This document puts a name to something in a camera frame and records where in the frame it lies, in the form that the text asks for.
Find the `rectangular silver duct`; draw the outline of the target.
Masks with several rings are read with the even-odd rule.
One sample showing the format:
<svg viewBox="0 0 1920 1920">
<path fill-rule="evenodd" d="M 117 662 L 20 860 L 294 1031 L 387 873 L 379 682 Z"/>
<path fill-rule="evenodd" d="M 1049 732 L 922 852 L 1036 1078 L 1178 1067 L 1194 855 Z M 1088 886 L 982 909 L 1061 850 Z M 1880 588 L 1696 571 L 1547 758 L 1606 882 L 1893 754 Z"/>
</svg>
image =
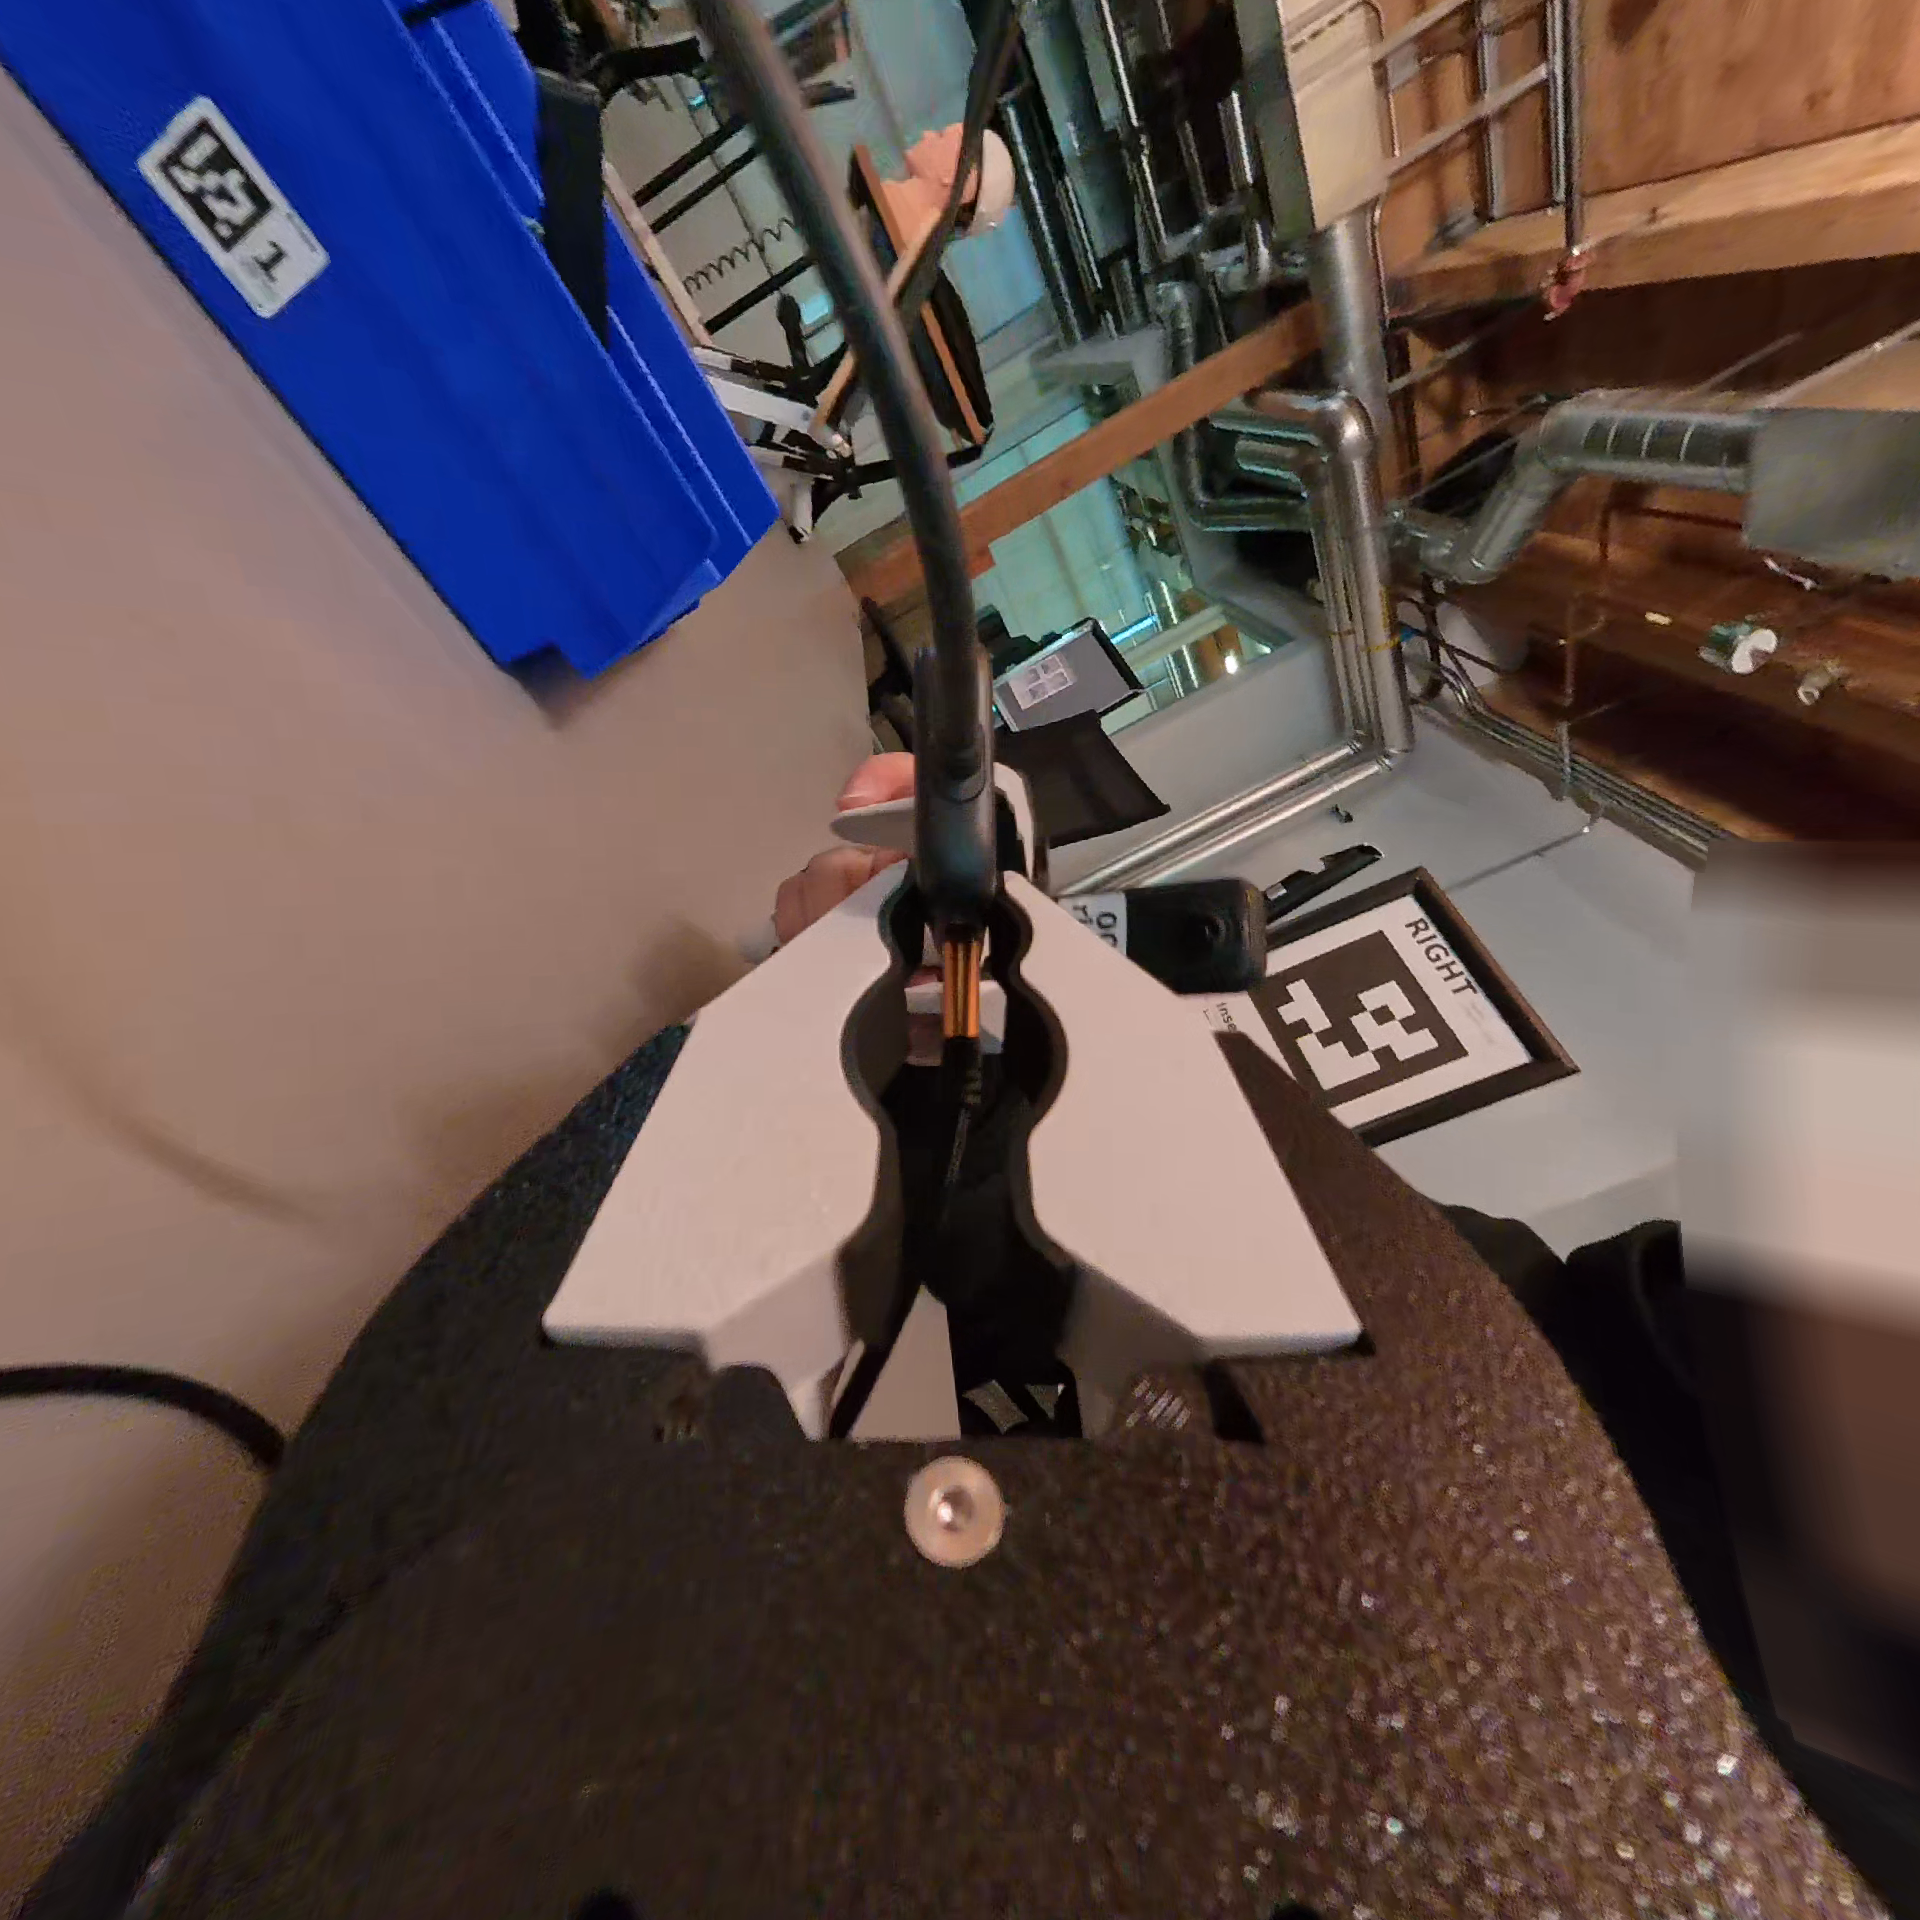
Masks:
<svg viewBox="0 0 1920 1920">
<path fill-rule="evenodd" d="M 1310 230 L 1373 203 L 1392 158 L 1380 66 L 1385 26 L 1371 3 L 1283 3 L 1291 145 L 1301 158 Z"/>
</svg>

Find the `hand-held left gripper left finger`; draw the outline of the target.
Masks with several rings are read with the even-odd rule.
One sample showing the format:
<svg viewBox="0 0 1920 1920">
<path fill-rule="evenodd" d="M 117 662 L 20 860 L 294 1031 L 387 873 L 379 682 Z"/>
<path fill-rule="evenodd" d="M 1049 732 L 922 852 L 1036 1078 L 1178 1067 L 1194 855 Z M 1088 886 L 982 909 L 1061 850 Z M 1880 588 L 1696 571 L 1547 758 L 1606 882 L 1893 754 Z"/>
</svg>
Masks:
<svg viewBox="0 0 1920 1920">
<path fill-rule="evenodd" d="M 806 1438 L 849 1350 L 875 1341 L 899 1255 L 884 1092 L 908 1058 L 908 970 L 884 868 L 693 1020 L 544 1310 L 563 1347 L 691 1354 L 780 1380 Z"/>
</svg>

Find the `person's right hand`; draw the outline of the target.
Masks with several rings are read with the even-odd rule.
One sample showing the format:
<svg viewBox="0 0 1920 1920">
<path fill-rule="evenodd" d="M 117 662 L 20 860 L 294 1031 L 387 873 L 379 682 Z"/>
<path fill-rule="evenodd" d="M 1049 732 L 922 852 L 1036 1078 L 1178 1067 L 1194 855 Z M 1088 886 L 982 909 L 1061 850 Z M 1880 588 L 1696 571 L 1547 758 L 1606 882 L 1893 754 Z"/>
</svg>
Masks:
<svg viewBox="0 0 1920 1920">
<path fill-rule="evenodd" d="M 834 811 L 857 811 L 878 804 L 910 804 L 916 786 L 916 764 L 906 751 L 875 754 L 862 761 L 844 786 Z M 908 860 L 899 847 L 837 844 L 780 882 L 774 893 L 774 943 L 796 942 L 812 923 L 852 898 L 878 873 Z"/>
</svg>

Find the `large framed marker sign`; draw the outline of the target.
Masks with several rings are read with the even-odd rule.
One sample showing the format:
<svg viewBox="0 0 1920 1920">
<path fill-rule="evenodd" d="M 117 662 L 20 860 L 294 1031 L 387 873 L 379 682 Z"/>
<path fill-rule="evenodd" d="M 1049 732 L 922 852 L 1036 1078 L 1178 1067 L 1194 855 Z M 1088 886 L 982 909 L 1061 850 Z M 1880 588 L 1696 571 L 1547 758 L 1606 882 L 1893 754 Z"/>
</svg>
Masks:
<svg viewBox="0 0 1920 1920">
<path fill-rule="evenodd" d="M 1265 978 L 1205 1002 L 1366 1146 L 1578 1077 L 1427 868 L 1281 922 Z"/>
</svg>

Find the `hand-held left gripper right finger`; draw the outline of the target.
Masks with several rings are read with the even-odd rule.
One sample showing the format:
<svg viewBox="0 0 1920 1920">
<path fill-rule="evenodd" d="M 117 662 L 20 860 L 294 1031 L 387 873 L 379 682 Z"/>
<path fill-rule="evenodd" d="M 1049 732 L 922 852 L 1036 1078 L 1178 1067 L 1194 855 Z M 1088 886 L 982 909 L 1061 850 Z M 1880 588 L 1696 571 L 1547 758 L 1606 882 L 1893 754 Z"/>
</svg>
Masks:
<svg viewBox="0 0 1920 1920">
<path fill-rule="evenodd" d="M 1041 1233 L 1074 1267 L 1061 1357 L 1086 1436 L 1140 1377 L 1341 1354 L 1360 1318 L 1198 1003 L 1020 875 L 1020 982 L 1064 1038 L 1027 1146 Z"/>
</svg>

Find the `round silver duct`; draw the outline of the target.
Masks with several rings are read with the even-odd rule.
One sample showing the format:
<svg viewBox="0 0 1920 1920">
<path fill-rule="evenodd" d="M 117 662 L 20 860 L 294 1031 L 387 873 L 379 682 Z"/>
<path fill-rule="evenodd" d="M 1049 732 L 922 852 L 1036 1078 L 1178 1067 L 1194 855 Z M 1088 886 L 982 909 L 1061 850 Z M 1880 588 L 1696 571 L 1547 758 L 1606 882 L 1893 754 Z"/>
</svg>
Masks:
<svg viewBox="0 0 1920 1920">
<path fill-rule="evenodd" d="M 1429 578 L 1486 586 L 1585 478 L 1736 497 L 1755 553 L 1891 582 L 1918 575 L 1913 410 L 1682 403 L 1658 390 L 1555 404 L 1475 516 L 1397 509 L 1389 551 Z"/>
</svg>

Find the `dark grey usb hub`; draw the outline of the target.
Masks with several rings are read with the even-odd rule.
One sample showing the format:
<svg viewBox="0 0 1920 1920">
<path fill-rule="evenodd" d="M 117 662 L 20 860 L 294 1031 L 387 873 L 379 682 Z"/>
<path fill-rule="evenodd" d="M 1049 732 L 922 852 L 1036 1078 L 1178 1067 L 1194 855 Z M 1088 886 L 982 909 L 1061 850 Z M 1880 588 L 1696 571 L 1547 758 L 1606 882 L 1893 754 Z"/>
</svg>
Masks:
<svg viewBox="0 0 1920 1920">
<path fill-rule="evenodd" d="M 976 938 L 988 926 L 1001 875 L 989 683 L 939 427 L 896 301 L 882 287 L 810 125 L 800 85 L 761 13 L 745 3 L 693 3 L 691 12 L 800 221 L 896 469 L 931 613 L 914 685 L 914 879 L 938 935 Z"/>
</svg>

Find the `dark screen with paper tag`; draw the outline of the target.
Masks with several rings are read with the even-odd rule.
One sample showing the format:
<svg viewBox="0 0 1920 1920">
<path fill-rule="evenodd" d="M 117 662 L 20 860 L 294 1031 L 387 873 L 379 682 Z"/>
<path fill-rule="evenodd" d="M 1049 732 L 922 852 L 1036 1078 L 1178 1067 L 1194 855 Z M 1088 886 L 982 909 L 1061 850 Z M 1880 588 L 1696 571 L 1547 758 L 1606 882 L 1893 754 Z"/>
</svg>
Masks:
<svg viewBox="0 0 1920 1920">
<path fill-rule="evenodd" d="M 1145 694 L 1098 617 L 1083 617 L 993 683 L 996 725 L 1022 734 L 1074 717 L 1105 719 Z"/>
</svg>

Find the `blue plastic bin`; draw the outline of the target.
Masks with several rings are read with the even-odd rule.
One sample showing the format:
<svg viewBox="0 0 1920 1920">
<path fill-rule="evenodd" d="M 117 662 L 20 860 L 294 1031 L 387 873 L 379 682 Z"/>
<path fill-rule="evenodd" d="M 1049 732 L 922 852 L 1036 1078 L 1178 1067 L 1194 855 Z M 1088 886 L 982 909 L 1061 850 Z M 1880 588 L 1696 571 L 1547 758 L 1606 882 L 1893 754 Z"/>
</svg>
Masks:
<svg viewBox="0 0 1920 1920">
<path fill-rule="evenodd" d="M 606 345 L 549 265 L 494 4 L 4 3 L 2 49 L 497 666 L 600 676 L 774 529 L 608 191 Z"/>
</svg>

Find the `black cloth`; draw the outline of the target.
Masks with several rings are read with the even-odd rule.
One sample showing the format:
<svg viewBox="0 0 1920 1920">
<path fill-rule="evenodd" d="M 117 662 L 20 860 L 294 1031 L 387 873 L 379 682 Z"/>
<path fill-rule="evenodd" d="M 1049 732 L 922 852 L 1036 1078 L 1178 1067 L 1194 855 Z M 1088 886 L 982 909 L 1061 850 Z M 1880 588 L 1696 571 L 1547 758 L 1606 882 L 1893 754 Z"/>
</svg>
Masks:
<svg viewBox="0 0 1920 1920">
<path fill-rule="evenodd" d="M 1083 711 L 1020 734 L 1022 779 L 1051 847 L 1073 847 L 1169 817 L 1099 716 Z"/>
</svg>

